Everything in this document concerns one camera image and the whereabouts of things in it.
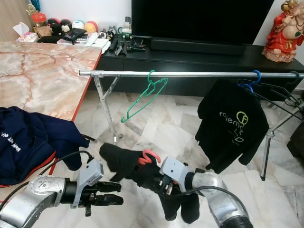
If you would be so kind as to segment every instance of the figurine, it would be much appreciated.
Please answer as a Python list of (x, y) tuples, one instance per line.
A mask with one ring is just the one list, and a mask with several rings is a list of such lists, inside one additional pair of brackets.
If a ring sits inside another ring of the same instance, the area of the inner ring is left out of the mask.
[(39, 13), (39, 11), (36, 10), (35, 6), (32, 4), (29, 4), (28, 9), (26, 9), (25, 11), (28, 13), (29, 16), (32, 16), (35, 13)]
[(304, 40), (304, 0), (285, 1), (281, 9), (284, 13), (275, 18), (262, 54), (272, 61), (289, 63), (295, 58), (296, 45)]
[(116, 35), (116, 27), (109, 27), (109, 30), (106, 32), (106, 38), (111, 40)]

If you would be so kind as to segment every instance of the green hanger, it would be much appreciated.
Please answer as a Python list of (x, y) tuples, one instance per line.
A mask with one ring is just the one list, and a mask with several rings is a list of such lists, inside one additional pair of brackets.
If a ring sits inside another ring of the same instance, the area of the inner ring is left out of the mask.
[[(156, 82), (151, 81), (151, 80), (150, 80), (150, 74), (151, 74), (152, 72), (155, 72), (155, 70), (150, 71), (150, 73), (148, 74), (148, 82), (149, 82), (148, 87), (147, 87), (146, 90), (139, 96), (139, 98), (137, 99), (137, 101), (135, 101), (135, 102), (131, 105), (131, 107), (128, 109), (128, 111), (127, 111), (127, 119), (124, 119), (124, 116), (122, 117), (122, 123), (126, 122), (126, 121), (129, 120), (132, 116), (134, 116), (135, 114), (137, 114), (138, 112), (140, 112), (142, 109), (144, 109), (146, 106), (148, 106), (148, 105), (149, 105), (149, 104), (158, 96), (158, 94), (162, 91), (162, 89), (167, 85), (167, 83), (168, 83), (168, 79), (167, 79), (167, 78), (163, 78), (163, 79), (158, 80), (158, 81), (156, 81)], [(158, 83), (162, 83), (162, 82), (164, 82), (164, 84), (163, 84), (162, 88), (157, 92), (157, 94), (155, 94), (155, 96), (154, 96), (154, 97), (153, 97), (153, 98), (152, 98), (144, 107), (142, 107), (140, 110), (138, 110), (137, 112), (133, 113), (132, 115), (129, 115), (129, 111), (134, 107), (134, 105), (135, 105), (136, 103), (138, 103), (138, 102), (141, 100), (142, 96), (143, 96), (143, 95), (145, 95), (146, 97), (150, 96), (151, 93), (154, 92), (154, 90), (155, 90), (155, 88), (156, 88), (156, 85), (157, 85)], [(153, 90), (151, 90), (151, 91), (148, 93), (148, 91), (149, 91), (149, 89), (150, 89), (151, 86), (153, 86)]]

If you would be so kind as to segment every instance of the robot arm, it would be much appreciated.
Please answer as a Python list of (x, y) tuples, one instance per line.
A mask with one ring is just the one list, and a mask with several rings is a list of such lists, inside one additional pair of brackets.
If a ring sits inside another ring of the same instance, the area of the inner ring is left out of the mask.
[[(227, 190), (221, 178), (212, 172), (191, 172), (180, 161), (167, 157), (160, 173), (164, 175), (161, 190), (171, 193), (173, 181), (179, 185), (181, 192), (201, 186), (213, 186)], [(199, 194), (208, 200), (210, 212), (220, 228), (252, 228), (246, 209), (231, 195), (216, 189), (203, 189)]]
[[(210, 189), (227, 189), (219, 176), (212, 172), (193, 173), (184, 164), (167, 157), (160, 173), (160, 193), (170, 195), (174, 183), (179, 185), (182, 194), (189, 190), (200, 189), (200, 195), (208, 200), (210, 211), (220, 228), (252, 228), (245, 207), (237, 198), (225, 192)], [(90, 207), (122, 205), (123, 198), (112, 195), (96, 195), (100, 192), (120, 191), (116, 183), (98, 182), (103, 176), (102, 165), (93, 159), (80, 170), (77, 181), (41, 175), (34, 178), (27, 188), (15, 196), (0, 211), (0, 228), (30, 228), (45, 208), (56, 207), (60, 203), (70, 204), (71, 208), (85, 207), (85, 216), (91, 215)]]
[(123, 198), (113, 195), (96, 195), (99, 192), (120, 191), (121, 185), (98, 182), (103, 176), (103, 167), (93, 159), (79, 172), (77, 181), (40, 175), (30, 181), (26, 189), (16, 195), (0, 211), (0, 228), (30, 228), (41, 212), (60, 203), (71, 208), (85, 207), (85, 216), (91, 215), (91, 205), (122, 205)]

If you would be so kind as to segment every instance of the blue hanger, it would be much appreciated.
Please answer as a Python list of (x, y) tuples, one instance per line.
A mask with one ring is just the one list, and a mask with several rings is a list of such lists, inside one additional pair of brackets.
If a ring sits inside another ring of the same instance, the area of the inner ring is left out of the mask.
[(261, 78), (262, 78), (262, 75), (261, 75), (261, 73), (260, 73), (258, 70), (254, 70), (253, 72), (256, 73), (257, 76), (258, 76), (257, 81), (251, 82), (250, 84), (238, 84), (238, 85), (241, 86), (241, 87), (245, 87), (245, 86), (246, 86), (246, 87), (250, 90), (250, 92), (252, 92), (252, 93), (253, 93), (252, 86), (253, 86), (254, 84), (259, 83), (260, 80), (261, 80)]

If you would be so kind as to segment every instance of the marble table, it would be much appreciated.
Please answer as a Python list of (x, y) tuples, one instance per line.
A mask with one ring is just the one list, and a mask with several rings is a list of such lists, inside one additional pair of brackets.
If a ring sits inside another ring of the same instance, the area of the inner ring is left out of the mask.
[(5, 42), (0, 45), (0, 106), (74, 120), (101, 48)]

